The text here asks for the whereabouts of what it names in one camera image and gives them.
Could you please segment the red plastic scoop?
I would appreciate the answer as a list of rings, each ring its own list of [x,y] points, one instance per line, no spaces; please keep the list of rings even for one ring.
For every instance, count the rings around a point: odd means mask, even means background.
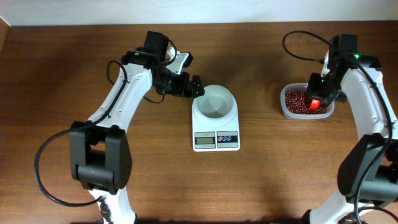
[[[319,107],[320,107],[320,105],[321,105],[321,101],[320,100],[314,100],[314,99],[312,99],[312,100],[310,100],[310,104],[309,104],[309,110],[317,110],[317,109],[319,109]]]

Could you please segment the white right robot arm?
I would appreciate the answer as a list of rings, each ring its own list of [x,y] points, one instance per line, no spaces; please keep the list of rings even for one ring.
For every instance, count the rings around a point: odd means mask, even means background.
[[[338,188],[302,223],[361,223],[371,210],[386,212],[397,202],[397,117],[383,85],[378,57],[358,52],[358,37],[340,34],[328,40],[323,70],[307,85],[320,107],[349,101],[358,143],[340,164]]]

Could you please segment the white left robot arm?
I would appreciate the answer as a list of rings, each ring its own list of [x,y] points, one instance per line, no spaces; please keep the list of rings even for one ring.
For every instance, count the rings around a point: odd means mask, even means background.
[[[104,223],[137,222],[126,189],[132,170],[129,124],[152,87],[160,96],[204,94],[200,77],[184,72],[192,60],[190,52],[179,52],[167,36],[149,31],[142,47],[115,61],[119,76],[102,105],[88,121],[72,124],[72,177],[95,197]]]

